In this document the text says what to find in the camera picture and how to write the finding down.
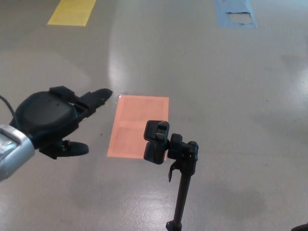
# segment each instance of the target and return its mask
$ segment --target gray epoxy floor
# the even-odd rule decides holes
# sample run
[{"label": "gray epoxy floor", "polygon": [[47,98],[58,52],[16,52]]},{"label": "gray epoxy floor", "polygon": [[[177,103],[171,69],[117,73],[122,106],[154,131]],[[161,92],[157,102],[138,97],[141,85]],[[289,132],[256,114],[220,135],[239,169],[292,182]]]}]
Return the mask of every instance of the gray epoxy floor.
[{"label": "gray epoxy floor", "polygon": [[86,27],[47,26],[57,4],[0,0],[1,94],[14,107],[57,85],[114,95],[70,136],[89,155],[37,153],[1,183],[1,231],[165,230],[172,161],[106,158],[122,92],[169,97],[171,132],[199,143],[184,231],[308,222],[307,1],[252,0],[258,29],[218,28],[212,0],[97,0]]}]

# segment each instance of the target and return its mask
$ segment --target orange paper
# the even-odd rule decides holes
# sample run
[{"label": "orange paper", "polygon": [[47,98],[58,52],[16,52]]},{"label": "orange paper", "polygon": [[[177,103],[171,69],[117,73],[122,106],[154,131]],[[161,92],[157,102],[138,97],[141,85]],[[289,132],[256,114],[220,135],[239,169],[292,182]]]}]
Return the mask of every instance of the orange paper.
[{"label": "orange paper", "polygon": [[168,121],[169,98],[121,95],[112,128],[108,157],[142,159],[148,120]]}]

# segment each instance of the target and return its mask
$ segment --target black cable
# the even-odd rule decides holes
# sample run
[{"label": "black cable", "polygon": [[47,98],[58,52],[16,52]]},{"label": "black cable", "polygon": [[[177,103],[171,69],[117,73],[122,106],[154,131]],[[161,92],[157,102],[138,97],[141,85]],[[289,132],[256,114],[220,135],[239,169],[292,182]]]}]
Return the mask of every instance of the black cable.
[{"label": "black cable", "polygon": [[12,106],[10,105],[10,103],[2,96],[0,95],[0,100],[2,100],[3,102],[5,102],[5,104],[7,105],[7,107],[9,108],[12,116],[13,116],[13,120],[14,120],[14,123],[15,123],[15,127],[18,129],[18,130],[21,130],[21,127],[20,127],[20,124],[18,122],[18,119],[17,119],[17,115],[14,111],[14,109],[12,108]]}]

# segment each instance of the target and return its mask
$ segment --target black tripod stand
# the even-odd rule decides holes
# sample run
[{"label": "black tripod stand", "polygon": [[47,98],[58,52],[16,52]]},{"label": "black tripod stand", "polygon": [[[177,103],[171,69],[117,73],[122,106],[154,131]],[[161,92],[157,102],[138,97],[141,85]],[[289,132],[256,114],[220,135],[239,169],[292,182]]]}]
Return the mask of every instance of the black tripod stand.
[{"label": "black tripod stand", "polygon": [[146,145],[143,158],[160,165],[164,162],[166,150],[169,150],[168,158],[176,160],[170,167],[169,182],[171,181],[173,170],[180,170],[182,175],[174,218],[172,221],[167,222],[166,228],[168,231],[181,231],[181,220],[191,177],[196,170],[199,146],[194,141],[182,142],[183,137],[179,134],[172,134],[169,141],[168,132],[169,123],[166,121],[150,120],[147,122],[144,139],[149,142]]}]

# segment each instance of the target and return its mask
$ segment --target yellow tape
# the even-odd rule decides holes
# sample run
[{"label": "yellow tape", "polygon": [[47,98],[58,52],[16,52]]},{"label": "yellow tape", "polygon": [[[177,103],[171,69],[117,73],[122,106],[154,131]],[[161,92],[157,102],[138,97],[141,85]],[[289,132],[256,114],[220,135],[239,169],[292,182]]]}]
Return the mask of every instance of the yellow tape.
[{"label": "yellow tape", "polygon": [[49,25],[86,26],[96,0],[61,0]]}]

